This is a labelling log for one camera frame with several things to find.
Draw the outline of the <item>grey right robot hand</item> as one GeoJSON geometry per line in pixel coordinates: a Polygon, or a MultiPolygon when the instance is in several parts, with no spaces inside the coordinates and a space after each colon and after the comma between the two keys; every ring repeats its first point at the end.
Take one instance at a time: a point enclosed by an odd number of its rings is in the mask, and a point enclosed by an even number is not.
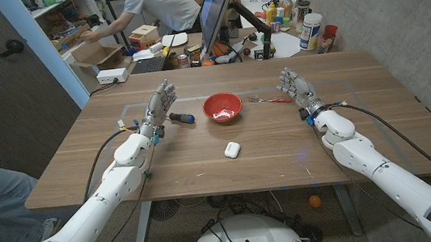
{"type": "Polygon", "coordinates": [[[305,119],[314,120],[319,113],[327,109],[327,105],[319,99],[315,87],[295,71],[286,67],[279,80],[281,85],[277,85],[277,89],[290,96],[298,107],[304,109],[305,119]]]}

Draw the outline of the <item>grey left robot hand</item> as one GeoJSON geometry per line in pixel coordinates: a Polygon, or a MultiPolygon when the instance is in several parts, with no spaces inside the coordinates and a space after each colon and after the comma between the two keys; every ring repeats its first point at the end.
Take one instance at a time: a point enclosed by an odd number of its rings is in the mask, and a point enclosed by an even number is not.
{"type": "Polygon", "coordinates": [[[145,107],[139,133],[152,138],[155,130],[163,125],[171,105],[177,99],[175,86],[165,79],[150,97],[145,107]]]}

